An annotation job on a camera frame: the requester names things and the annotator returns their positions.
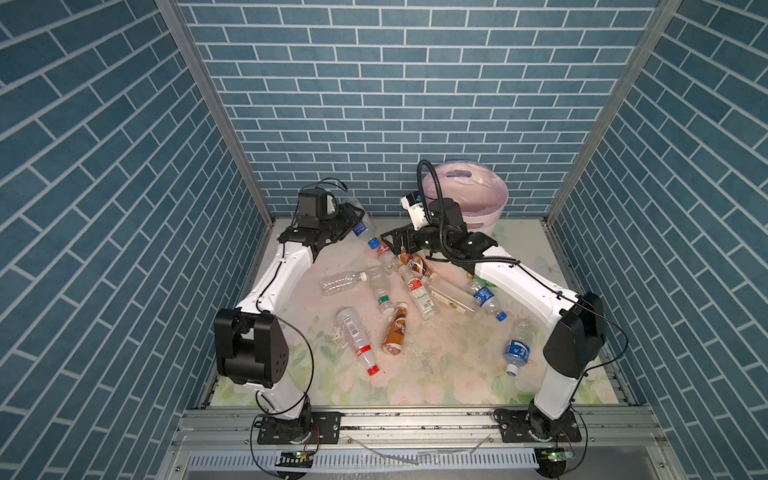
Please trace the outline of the white bin with pink liner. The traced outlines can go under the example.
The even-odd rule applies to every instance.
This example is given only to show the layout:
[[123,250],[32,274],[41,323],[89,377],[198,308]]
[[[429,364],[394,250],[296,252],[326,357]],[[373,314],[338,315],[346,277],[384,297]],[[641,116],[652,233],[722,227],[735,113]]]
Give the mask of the white bin with pink liner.
[[462,218],[469,230],[482,230],[493,226],[501,216],[508,200],[508,187],[504,181],[491,169],[471,161],[449,161],[447,163],[427,166],[428,161],[421,161],[421,189],[417,190],[426,196],[426,204],[433,215],[437,208],[430,203],[436,201],[437,184],[444,198],[456,202],[462,212]]

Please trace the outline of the clear bottle white cap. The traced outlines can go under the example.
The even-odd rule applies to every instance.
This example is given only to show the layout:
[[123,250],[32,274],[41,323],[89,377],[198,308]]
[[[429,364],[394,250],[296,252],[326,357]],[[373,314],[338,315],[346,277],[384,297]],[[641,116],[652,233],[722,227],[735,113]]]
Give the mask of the clear bottle white cap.
[[368,275],[365,271],[346,271],[323,278],[320,288],[323,295],[329,296],[350,290],[367,281]]

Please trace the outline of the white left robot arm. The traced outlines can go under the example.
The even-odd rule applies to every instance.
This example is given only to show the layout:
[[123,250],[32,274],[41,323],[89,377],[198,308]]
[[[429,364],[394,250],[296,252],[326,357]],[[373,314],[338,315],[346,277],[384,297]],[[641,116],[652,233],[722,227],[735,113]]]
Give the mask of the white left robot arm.
[[218,374],[252,390],[267,417],[294,421],[309,409],[308,390],[297,388],[287,374],[282,327],[289,323],[281,313],[322,249],[345,239],[364,215],[362,207],[323,188],[301,190],[295,220],[278,236],[264,275],[235,307],[214,318]]

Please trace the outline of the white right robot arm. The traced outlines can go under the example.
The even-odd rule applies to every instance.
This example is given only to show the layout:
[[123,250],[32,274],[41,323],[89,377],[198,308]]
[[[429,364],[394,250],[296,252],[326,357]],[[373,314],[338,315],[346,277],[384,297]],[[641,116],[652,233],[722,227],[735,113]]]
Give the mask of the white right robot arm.
[[426,202],[412,192],[401,198],[411,224],[383,234],[395,253],[437,253],[511,296],[542,323],[548,333],[543,382],[528,409],[535,436],[547,439],[567,418],[570,403],[587,366],[603,348],[606,318],[599,296],[579,294],[528,269],[492,237],[468,229],[458,203]]

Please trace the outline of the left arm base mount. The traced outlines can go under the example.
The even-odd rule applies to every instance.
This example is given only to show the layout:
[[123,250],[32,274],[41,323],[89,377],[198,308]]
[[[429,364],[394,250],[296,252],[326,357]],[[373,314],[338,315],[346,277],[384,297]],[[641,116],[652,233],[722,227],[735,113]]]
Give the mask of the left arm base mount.
[[297,419],[272,417],[256,422],[258,445],[337,444],[342,415],[338,411],[303,411]]

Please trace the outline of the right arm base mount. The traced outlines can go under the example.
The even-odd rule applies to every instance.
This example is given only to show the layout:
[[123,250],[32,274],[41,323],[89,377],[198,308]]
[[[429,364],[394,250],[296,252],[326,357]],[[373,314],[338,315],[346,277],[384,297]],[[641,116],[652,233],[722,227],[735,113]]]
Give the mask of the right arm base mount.
[[559,418],[552,420],[533,404],[527,409],[497,408],[492,419],[498,424],[504,443],[553,443],[557,441],[581,442],[574,412],[568,408]]

